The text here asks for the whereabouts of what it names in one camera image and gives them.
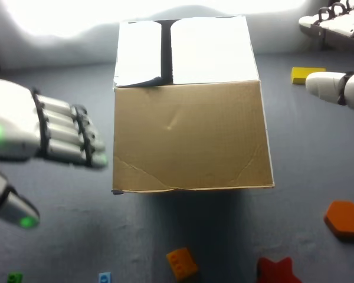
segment green lego brick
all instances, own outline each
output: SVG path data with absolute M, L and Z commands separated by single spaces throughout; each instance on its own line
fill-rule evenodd
M 7 283 L 21 283 L 22 273 L 9 273 Z

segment red star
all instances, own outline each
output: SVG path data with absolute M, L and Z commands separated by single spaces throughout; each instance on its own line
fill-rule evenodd
M 280 262 L 273 262 L 267 258 L 260 258 L 257 264 L 257 283 L 301 283 L 293 274 L 293 261 L 284 258 Z

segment white backdrop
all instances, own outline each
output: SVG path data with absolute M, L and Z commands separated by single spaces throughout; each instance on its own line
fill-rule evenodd
M 247 15 L 256 54 L 303 51 L 310 41 L 297 21 L 326 2 L 0 0 L 0 65 L 13 69 L 115 62 L 119 21 L 234 14 Z

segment gray table surface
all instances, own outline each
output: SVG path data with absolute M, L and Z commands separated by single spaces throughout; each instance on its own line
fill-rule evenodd
M 0 164 L 34 202 L 41 226 L 0 222 L 0 282 L 174 282 L 165 255 L 187 246 L 204 283 L 255 282 L 260 256 L 293 259 L 303 282 L 354 283 L 354 244 L 323 222 L 331 201 L 354 201 L 354 111 L 292 85 L 291 68 L 354 70 L 335 52 L 256 56 L 273 161 L 274 189 L 114 196 L 110 169 L 91 172 L 34 160 Z M 87 106 L 113 154 L 114 66 L 14 72 L 4 78 Z

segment box flap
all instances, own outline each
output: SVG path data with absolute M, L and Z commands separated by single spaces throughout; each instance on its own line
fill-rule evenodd
M 118 88 L 113 188 L 272 187 L 259 81 Z
M 245 17 L 120 25 L 116 87 L 258 80 Z

